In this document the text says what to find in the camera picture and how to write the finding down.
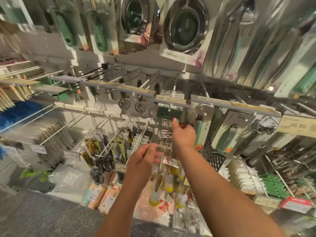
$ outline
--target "speckled floor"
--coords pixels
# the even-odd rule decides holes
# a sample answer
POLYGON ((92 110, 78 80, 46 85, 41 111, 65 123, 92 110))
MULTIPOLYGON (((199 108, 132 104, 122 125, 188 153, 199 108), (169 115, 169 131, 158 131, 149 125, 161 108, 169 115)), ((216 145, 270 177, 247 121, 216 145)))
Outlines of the speckled floor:
MULTIPOLYGON (((97 210, 48 195, 20 191, 13 196, 0 191, 1 237, 93 236, 103 217, 97 210)), ((134 219, 131 236, 197 235, 134 219)))

